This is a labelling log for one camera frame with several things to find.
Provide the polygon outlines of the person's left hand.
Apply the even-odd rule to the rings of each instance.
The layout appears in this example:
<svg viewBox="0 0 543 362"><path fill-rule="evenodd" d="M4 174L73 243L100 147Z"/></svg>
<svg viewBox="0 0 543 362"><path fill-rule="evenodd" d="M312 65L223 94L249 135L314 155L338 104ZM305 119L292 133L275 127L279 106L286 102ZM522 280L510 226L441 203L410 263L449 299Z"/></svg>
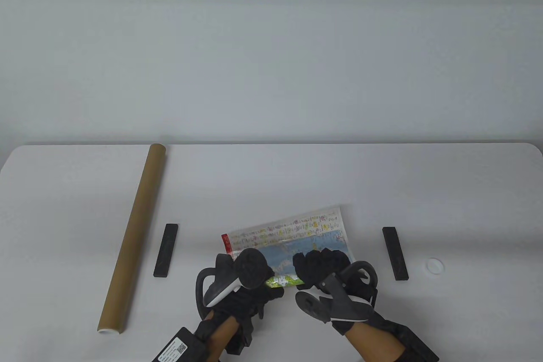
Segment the person's left hand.
<svg viewBox="0 0 543 362"><path fill-rule="evenodd" d="M263 318L263 307L270 301L282 298L284 288L269 287L266 283L256 289L240 287L236 292L230 292L216 305L209 306L213 313L221 316L232 317L237 323L242 324L253 316Z"/></svg>

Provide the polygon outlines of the person's right hand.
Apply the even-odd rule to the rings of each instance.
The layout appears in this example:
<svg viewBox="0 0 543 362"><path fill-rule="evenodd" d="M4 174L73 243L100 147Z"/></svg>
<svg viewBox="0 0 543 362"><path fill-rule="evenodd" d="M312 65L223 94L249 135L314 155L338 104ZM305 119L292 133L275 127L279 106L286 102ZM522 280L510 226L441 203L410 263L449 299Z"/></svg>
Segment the person's right hand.
<svg viewBox="0 0 543 362"><path fill-rule="evenodd" d="M293 265L302 280L295 300L304 313L332 323L341 335L374 319L378 275L369 262L351 262L344 252L324 248L297 253Z"/></svg>

